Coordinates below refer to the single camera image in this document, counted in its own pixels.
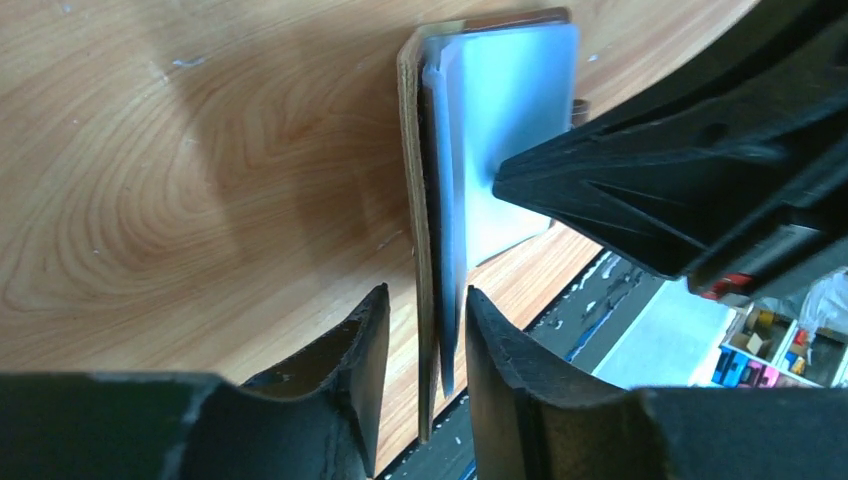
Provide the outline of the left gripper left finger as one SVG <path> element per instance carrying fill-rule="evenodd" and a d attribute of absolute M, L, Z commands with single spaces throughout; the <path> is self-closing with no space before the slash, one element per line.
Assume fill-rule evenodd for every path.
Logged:
<path fill-rule="evenodd" d="M 1 376 L 5 479 L 368 479 L 390 299 L 242 384 L 201 372 Z"/>

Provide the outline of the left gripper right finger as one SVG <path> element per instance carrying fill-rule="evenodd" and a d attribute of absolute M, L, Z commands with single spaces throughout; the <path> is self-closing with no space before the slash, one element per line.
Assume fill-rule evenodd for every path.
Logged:
<path fill-rule="evenodd" d="M 481 479 L 843 479 L 847 393 L 624 390 L 567 363 L 475 287 L 466 364 Z"/>

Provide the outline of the brown leather card holder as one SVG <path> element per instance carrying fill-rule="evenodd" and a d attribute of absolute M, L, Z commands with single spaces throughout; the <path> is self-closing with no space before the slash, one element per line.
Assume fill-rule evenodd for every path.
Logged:
<path fill-rule="evenodd" d="M 586 118 L 575 96 L 579 29 L 564 6 L 428 23 L 397 56 L 413 242 L 420 441 L 456 388 L 469 273 L 551 218 L 493 193 L 502 163 Z"/>

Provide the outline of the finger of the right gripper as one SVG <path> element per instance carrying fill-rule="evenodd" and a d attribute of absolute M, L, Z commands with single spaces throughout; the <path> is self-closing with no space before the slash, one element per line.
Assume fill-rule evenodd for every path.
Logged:
<path fill-rule="evenodd" d="M 707 299 L 847 262 L 847 5 L 760 1 L 653 86 L 504 161 L 494 195 Z"/>

